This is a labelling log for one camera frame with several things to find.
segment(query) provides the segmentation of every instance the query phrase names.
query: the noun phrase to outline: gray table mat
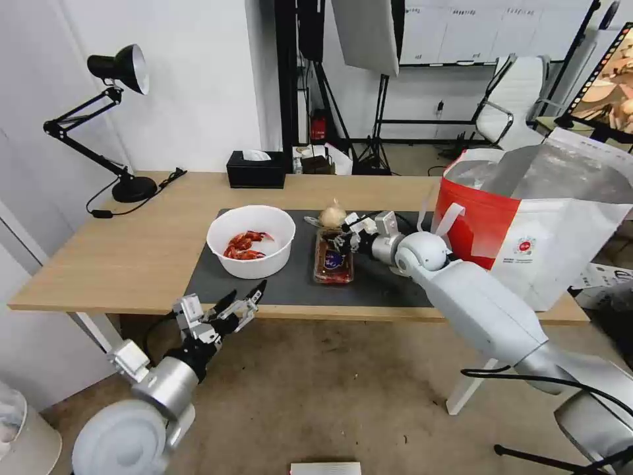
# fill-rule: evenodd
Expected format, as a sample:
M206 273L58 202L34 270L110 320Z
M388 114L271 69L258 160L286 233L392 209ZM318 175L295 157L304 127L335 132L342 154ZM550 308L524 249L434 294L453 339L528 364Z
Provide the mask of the gray table mat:
M262 305L327 305L361 307L431 307L426 293L410 279L395 275L389 268L368 256L354 255L354 280L346 285L323 285L313 280L315 241L317 229L303 220L304 216L317 217L315 210L286 210L294 220L297 231L292 241L290 258L285 267L268 277ZM416 212L399 211L413 225ZM427 213L424 229L431 226L433 213ZM399 223L401 231L407 226ZM237 289L243 297L257 284L257 280L244 280L230 275L218 258L204 244L198 263L185 291L198 294L202 303L215 303Z

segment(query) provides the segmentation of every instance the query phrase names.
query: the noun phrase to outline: monitor screen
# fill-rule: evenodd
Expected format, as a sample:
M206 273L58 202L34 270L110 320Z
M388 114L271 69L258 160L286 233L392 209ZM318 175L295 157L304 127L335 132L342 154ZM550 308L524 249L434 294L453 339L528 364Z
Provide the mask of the monitor screen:
M566 114L620 142L633 139L633 22L626 23Z

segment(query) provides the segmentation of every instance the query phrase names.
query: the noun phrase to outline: packaged food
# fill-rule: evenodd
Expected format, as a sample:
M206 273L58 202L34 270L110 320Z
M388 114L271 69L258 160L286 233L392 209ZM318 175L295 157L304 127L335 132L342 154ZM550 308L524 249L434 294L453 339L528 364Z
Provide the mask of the packaged food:
M339 253L328 240L340 231L320 229L316 233L314 280L320 284L349 284L354 280L353 255Z

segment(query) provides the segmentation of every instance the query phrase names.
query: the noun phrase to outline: table leg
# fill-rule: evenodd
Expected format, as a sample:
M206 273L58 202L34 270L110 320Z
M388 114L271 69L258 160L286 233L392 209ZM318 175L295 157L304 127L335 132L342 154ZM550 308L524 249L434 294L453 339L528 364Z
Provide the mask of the table leg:
M104 352L108 353L113 346L118 346L123 342L121 335L105 313L77 312L76 315Z
M483 369L494 369L498 361L491 358L483 366ZM446 400L446 409L451 416L457 416L471 396L475 393L483 379L462 376L460 381L453 389L453 392Z

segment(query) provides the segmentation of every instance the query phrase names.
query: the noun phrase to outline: black tissue box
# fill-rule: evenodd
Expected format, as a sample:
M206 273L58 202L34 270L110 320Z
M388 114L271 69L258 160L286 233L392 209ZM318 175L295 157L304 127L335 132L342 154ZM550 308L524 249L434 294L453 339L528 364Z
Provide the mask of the black tissue box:
M226 163L231 188L283 188L286 167L283 152L265 152L271 160L253 162L244 160L240 150L231 154Z

